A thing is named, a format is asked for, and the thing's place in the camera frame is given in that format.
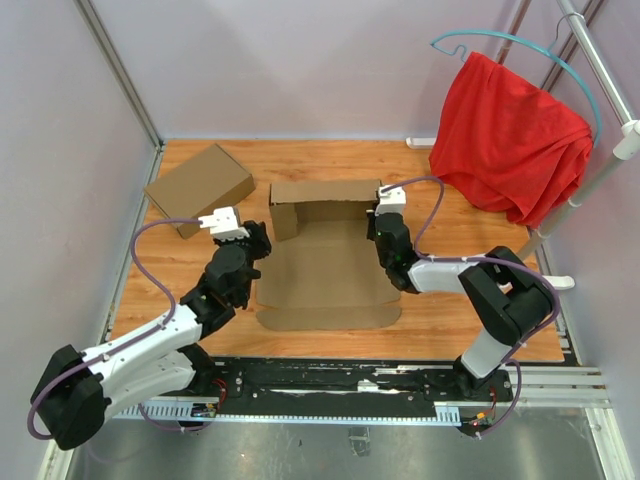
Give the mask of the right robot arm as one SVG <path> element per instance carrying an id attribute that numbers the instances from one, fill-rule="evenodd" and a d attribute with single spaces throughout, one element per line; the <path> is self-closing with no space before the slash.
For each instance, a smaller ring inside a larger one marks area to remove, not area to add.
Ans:
<path id="1" fill-rule="evenodd" d="M 498 246 L 475 257 L 418 253 L 400 213 L 367 212 L 367 238 L 390 283 L 410 294 L 467 296 L 482 328 L 454 362 L 453 387 L 466 400 L 486 392 L 491 377 L 544 321 L 558 313 L 557 292 L 512 250 Z"/>

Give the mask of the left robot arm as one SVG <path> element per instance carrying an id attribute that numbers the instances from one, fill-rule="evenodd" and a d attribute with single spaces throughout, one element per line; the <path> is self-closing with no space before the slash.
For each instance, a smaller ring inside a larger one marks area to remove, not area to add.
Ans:
<path id="1" fill-rule="evenodd" d="M 270 255 L 272 245 L 265 223 L 241 222 L 234 212 L 194 223 L 209 230 L 217 247 L 195 286 L 124 336 L 82 351 L 72 345 L 56 350 L 30 397 L 26 425 L 33 438 L 71 450 L 133 405 L 168 392 L 200 396 L 212 388 L 213 363 L 198 343 L 247 308 L 261 276 L 254 264 Z"/>

